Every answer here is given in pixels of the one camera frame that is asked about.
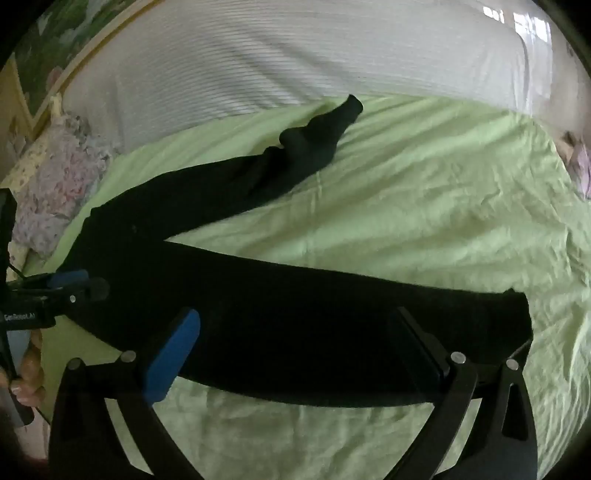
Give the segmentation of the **person's left hand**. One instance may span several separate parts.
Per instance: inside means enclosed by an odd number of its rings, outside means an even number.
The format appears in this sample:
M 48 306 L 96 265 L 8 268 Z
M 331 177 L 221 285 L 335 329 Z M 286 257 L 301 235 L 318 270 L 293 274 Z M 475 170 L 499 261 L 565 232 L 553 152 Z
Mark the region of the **person's left hand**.
M 44 370 L 41 366 L 42 333 L 33 330 L 26 352 L 18 367 L 19 377 L 9 380 L 4 370 L 1 370 L 1 387 L 9 389 L 16 400 L 27 407 L 39 407 L 45 398 Z

